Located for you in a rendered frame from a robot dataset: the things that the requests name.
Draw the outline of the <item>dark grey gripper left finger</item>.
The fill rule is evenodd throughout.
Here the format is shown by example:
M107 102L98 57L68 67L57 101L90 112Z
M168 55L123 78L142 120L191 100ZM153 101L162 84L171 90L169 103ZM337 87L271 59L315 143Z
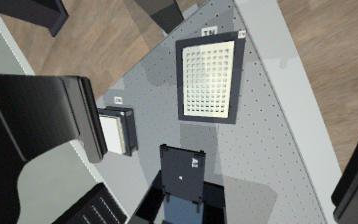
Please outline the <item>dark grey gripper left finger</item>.
M0 74L0 224L18 222L24 166L72 140L91 164L108 152L89 78Z

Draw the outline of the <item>dark grey rectangular frame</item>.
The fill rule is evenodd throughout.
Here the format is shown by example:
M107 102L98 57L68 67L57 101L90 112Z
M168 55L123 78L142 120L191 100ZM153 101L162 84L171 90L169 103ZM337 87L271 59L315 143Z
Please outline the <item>dark grey rectangular frame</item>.
M177 97L178 120L236 124L240 84L242 76L246 30L207 35L183 40L177 40L176 44L176 71L177 71ZM228 117L208 117L184 115L184 87L183 87L183 49L186 47L201 46L234 41L232 75L228 106Z

